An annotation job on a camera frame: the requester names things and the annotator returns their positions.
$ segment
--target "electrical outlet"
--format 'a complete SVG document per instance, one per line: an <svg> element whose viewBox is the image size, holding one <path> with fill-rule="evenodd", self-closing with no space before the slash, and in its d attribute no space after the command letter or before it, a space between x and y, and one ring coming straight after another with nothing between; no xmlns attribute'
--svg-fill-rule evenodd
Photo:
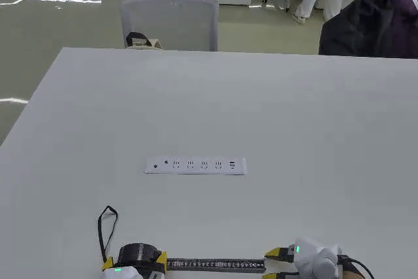
<svg viewBox="0 0 418 279"><path fill-rule="evenodd" d="M226 157L152 157L148 158L145 173L149 174L229 174L247 172L244 158Z"/></svg>

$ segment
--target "table surface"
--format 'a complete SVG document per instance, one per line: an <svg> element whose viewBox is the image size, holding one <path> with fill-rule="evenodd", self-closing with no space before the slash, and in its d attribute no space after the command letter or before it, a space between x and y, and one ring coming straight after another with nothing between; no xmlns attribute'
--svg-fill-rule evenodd
<svg viewBox="0 0 418 279"><path fill-rule="evenodd" d="M417 69L63 49L0 147L2 277L100 278L97 217L110 204L115 257L147 242L171 257L259 258L303 236L338 243L376 278L412 278ZM245 157L248 174L144 174L161 154Z"/></svg>

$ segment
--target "chair backrest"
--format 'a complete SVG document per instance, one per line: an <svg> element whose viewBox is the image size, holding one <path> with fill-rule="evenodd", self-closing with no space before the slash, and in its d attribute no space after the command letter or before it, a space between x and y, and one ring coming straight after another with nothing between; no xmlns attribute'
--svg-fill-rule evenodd
<svg viewBox="0 0 418 279"><path fill-rule="evenodd" d="M136 31L159 39L165 50L217 51L216 0L125 0L121 18L126 36Z"/></svg>

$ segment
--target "glossy floor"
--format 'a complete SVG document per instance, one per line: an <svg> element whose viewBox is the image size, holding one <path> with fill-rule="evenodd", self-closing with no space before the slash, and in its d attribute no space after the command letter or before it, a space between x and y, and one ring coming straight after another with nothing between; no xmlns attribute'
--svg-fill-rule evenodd
<svg viewBox="0 0 418 279"><path fill-rule="evenodd" d="M62 47L122 48L121 1L0 0L0 143ZM301 26L289 14L260 3L221 6L219 50L317 52L320 12Z"/></svg>

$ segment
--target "purple jacket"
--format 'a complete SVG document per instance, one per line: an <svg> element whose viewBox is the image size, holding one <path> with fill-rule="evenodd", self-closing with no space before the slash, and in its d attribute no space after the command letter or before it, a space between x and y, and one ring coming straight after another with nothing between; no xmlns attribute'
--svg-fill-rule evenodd
<svg viewBox="0 0 418 279"><path fill-rule="evenodd" d="M355 0L322 28L319 54L418 59L413 0Z"/></svg>

